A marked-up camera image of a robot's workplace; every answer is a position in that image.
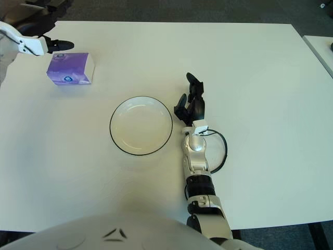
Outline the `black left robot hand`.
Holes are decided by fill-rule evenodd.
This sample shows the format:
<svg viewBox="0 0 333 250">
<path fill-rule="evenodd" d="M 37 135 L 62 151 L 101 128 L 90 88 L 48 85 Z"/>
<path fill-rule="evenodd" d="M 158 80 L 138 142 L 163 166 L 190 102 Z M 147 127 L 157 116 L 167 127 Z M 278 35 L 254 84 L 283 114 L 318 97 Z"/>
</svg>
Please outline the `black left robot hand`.
<svg viewBox="0 0 333 250">
<path fill-rule="evenodd" d="M 47 36 L 43 36 L 45 39 L 48 53 L 52 54 L 53 52 L 58 51 L 67 51 L 74 48 L 74 43 L 70 41 L 64 41 L 64 40 L 52 40 L 51 38 Z"/>
</svg>

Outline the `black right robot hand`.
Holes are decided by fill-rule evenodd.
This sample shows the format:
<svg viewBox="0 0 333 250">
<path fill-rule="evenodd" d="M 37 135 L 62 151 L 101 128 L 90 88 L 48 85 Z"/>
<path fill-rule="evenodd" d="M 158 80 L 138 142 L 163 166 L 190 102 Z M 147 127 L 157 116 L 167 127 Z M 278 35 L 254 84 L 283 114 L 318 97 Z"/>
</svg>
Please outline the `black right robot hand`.
<svg viewBox="0 0 333 250">
<path fill-rule="evenodd" d="M 205 102 L 203 82 L 200 82 L 190 72 L 186 73 L 189 82 L 189 94 L 183 94 L 174 106 L 174 114 L 180 121 L 190 127 L 193 121 L 204 119 Z"/>
</svg>

